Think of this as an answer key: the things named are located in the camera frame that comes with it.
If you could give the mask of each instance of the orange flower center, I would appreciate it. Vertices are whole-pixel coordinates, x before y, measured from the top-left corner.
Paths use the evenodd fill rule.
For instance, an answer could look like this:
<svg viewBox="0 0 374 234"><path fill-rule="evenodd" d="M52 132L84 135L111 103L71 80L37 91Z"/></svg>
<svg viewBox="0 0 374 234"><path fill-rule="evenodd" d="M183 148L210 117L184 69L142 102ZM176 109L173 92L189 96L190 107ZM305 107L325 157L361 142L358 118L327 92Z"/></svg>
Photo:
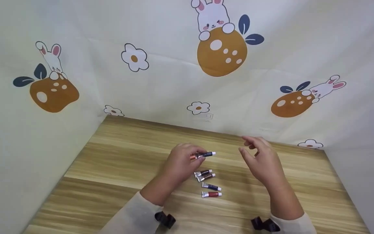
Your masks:
<svg viewBox="0 0 374 234"><path fill-rule="evenodd" d="M132 62L138 62L138 58L135 55L131 56Z"/></svg>

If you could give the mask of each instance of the paint tube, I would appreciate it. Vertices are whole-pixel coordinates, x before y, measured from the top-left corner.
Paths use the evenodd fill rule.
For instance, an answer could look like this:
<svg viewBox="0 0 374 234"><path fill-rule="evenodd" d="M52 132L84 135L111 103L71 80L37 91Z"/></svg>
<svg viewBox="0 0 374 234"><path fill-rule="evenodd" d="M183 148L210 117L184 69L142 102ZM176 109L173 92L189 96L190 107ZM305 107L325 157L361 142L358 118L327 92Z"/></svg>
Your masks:
<svg viewBox="0 0 374 234"><path fill-rule="evenodd" d="M213 174L207 174L207 175L205 175L205 176L198 176L197 177L197 181L198 182L202 182L203 180L205 180L205 179L209 179L209 178L212 178L212 177L215 177L216 175L215 175L215 173L213 173Z"/></svg>
<svg viewBox="0 0 374 234"><path fill-rule="evenodd" d="M204 171L199 171L199 172L195 172L194 173L194 176L197 178L199 176L204 176L204 175L207 175L209 173L213 172L213 170L204 170Z"/></svg>
<svg viewBox="0 0 374 234"><path fill-rule="evenodd" d="M204 154L195 154L195 155L190 156L190 160L198 159L200 157L209 157L209 156L213 156L213 155L216 155L215 151L207 152L207 153L204 153Z"/></svg>
<svg viewBox="0 0 374 234"><path fill-rule="evenodd" d="M202 191L202 198L205 198L205 197L220 197L221 196L221 192L203 192Z"/></svg>
<svg viewBox="0 0 374 234"><path fill-rule="evenodd" d="M221 191L220 187L217 187L217 186L214 186L214 185L209 185L208 183L205 183L205 182L202 182L202 188L207 188L207 189L211 189L211 190L214 190L214 191Z"/></svg>

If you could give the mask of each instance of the right hand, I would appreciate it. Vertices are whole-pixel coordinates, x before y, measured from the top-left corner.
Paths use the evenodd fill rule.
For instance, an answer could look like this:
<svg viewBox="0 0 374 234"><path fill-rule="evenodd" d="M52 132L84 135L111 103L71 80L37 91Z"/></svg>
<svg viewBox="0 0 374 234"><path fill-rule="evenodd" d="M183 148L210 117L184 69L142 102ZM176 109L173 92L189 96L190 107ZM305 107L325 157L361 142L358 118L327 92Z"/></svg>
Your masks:
<svg viewBox="0 0 374 234"><path fill-rule="evenodd" d="M239 148L243 159L255 176L267 189L287 183L284 170L278 154L272 146L262 137L242 136L244 145L249 149L257 149L255 157L245 148Z"/></svg>

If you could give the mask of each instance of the dark blue leaf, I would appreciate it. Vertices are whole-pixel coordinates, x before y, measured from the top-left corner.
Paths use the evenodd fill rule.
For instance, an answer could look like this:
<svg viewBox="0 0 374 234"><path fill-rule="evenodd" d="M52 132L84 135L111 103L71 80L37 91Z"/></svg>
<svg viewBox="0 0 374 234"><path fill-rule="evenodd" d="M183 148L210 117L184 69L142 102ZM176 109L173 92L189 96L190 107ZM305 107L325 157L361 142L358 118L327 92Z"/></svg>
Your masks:
<svg viewBox="0 0 374 234"><path fill-rule="evenodd" d="M305 89L306 87L308 87L308 86L310 85L310 83L311 83L311 82L306 81L306 82L300 84L300 85L297 87L297 91L300 91L300 90Z"/></svg>
<svg viewBox="0 0 374 234"><path fill-rule="evenodd" d="M17 87L23 87L23 86L26 86L27 84L30 84L30 83L33 83L33 82L34 82L34 79L31 78L31 77L20 76L20 77L15 78L15 80L12 82L12 84L14 84Z"/></svg>
<svg viewBox="0 0 374 234"><path fill-rule="evenodd" d="M289 87L289 86L281 86L281 88L279 88L279 90L281 90L281 92L283 92L283 93L293 92L292 88Z"/></svg>
<svg viewBox="0 0 374 234"><path fill-rule="evenodd" d="M239 19L239 31L244 35L251 25L251 20L248 15L242 15Z"/></svg>
<svg viewBox="0 0 374 234"><path fill-rule="evenodd" d="M40 80L47 77L47 70L43 64L37 65L37 67L34 70L34 76Z"/></svg>
<svg viewBox="0 0 374 234"><path fill-rule="evenodd" d="M253 45L253 46L261 44L262 42L264 42L264 40L265 40L264 37L262 37L259 34L250 34L245 39L246 43L248 43L249 45Z"/></svg>

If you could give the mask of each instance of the wooden surface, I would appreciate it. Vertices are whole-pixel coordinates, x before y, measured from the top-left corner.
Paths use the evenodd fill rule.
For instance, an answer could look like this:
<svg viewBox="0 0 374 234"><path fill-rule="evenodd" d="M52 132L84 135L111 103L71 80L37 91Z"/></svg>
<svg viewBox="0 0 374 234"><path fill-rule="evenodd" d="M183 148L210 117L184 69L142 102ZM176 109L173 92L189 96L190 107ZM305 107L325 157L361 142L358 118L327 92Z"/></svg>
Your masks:
<svg viewBox="0 0 374 234"><path fill-rule="evenodd" d="M255 233L250 219L269 217L266 189L238 152L238 136L108 116L25 230L27 234L92 234L147 182L171 148L192 142L208 151L201 169L223 196L201 198L192 176L164 207L177 219L168 233ZM325 153L273 144L285 174L318 233L368 233Z"/></svg>

